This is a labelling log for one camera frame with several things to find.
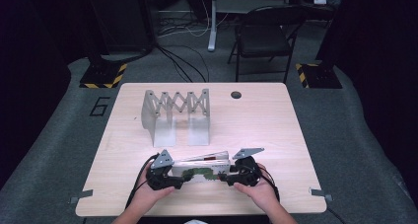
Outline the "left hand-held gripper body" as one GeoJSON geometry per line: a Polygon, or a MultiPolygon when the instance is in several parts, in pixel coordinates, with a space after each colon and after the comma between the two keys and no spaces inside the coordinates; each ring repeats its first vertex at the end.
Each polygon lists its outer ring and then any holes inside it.
{"type": "Polygon", "coordinates": [[[175,186],[175,178],[169,176],[173,164],[173,158],[167,149],[157,155],[146,174],[151,189],[160,190],[175,186]]]}

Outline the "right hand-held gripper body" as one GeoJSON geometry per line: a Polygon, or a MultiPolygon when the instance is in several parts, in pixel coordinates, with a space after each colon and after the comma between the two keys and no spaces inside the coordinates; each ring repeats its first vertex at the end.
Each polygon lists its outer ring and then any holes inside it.
{"type": "Polygon", "coordinates": [[[261,171],[253,155],[262,152],[263,148],[242,148],[234,157],[236,175],[244,177],[242,185],[254,187],[260,177],[261,171]]]}

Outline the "white metal extendable book rack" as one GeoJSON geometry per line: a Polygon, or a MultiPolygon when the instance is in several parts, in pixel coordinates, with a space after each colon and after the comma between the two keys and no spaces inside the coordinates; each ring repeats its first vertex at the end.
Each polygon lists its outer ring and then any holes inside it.
{"type": "Polygon", "coordinates": [[[210,101],[209,90],[202,89],[199,94],[190,91],[183,95],[175,92],[162,92],[157,95],[147,90],[144,95],[141,122],[152,138],[154,147],[176,145],[176,113],[187,115],[187,144],[206,146],[210,144],[210,101]]]}

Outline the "person's left hand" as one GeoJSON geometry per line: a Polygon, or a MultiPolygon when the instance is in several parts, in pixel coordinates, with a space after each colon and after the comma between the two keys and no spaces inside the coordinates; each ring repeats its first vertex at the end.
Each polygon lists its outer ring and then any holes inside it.
{"type": "Polygon", "coordinates": [[[166,187],[159,190],[153,190],[149,187],[146,174],[151,164],[147,164],[142,172],[138,186],[135,188],[135,193],[129,204],[129,208],[137,213],[148,212],[160,199],[168,196],[174,191],[174,187],[166,187]]]}

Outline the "person's right hand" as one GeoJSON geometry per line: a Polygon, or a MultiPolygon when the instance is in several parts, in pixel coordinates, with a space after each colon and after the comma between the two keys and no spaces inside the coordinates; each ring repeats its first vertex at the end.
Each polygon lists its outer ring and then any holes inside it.
{"type": "Polygon", "coordinates": [[[261,178],[254,187],[234,183],[234,188],[249,196],[251,200],[264,211],[267,206],[280,205],[280,202],[277,199],[275,188],[273,187],[273,183],[269,178],[266,168],[261,164],[258,164],[258,167],[261,171],[261,178]]]}

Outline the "grey metal table clamp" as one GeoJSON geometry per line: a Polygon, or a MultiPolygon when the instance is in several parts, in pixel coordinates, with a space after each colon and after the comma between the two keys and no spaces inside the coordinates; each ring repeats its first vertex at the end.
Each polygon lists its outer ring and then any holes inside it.
{"type": "Polygon", "coordinates": [[[69,204],[75,204],[81,198],[89,197],[89,196],[92,196],[92,195],[93,195],[93,190],[92,189],[82,190],[82,191],[80,191],[76,194],[72,194],[68,199],[68,203],[69,204]]]}
{"type": "Polygon", "coordinates": [[[325,192],[322,189],[310,187],[309,191],[312,196],[320,196],[323,197],[325,201],[333,201],[332,195],[330,193],[325,192]]]}

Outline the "black stand with striped base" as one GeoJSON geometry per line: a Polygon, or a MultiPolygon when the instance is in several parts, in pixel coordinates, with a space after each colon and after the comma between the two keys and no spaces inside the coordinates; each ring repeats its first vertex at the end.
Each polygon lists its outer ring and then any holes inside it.
{"type": "Polygon", "coordinates": [[[80,80],[81,88],[115,88],[126,68],[124,60],[107,60],[96,49],[88,49],[89,67],[80,80]]]}
{"type": "Polygon", "coordinates": [[[296,69],[304,88],[341,89],[342,85],[332,69],[323,69],[318,64],[297,63],[296,69]]]}

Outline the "black folding chair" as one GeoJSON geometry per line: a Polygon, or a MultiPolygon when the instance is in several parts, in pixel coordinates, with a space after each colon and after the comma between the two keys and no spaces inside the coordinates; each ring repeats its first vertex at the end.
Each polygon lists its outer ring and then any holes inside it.
{"type": "Polygon", "coordinates": [[[242,58],[269,58],[287,56],[284,69],[252,70],[245,74],[283,73],[287,82],[298,31],[306,22],[307,10],[300,5],[264,6],[246,13],[235,26],[235,42],[228,62],[236,58],[235,79],[239,81],[242,58]]]}

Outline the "black cabinet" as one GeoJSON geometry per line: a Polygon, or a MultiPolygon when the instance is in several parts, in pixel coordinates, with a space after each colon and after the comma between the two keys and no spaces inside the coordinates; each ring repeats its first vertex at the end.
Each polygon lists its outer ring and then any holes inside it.
{"type": "Polygon", "coordinates": [[[152,0],[90,0],[109,53],[148,54],[156,42],[152,0]]]}

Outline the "white desk frame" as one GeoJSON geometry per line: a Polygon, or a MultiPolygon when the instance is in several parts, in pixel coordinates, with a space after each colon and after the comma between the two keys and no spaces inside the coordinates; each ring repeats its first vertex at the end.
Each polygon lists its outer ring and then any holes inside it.
{"type": "Polygon", "coordinates": [[[245,14],[255,8],[267,5],[287,5],[290,0],[211,0],[211,25],[207,49],[216,48],[217,14],[245,14]]]}

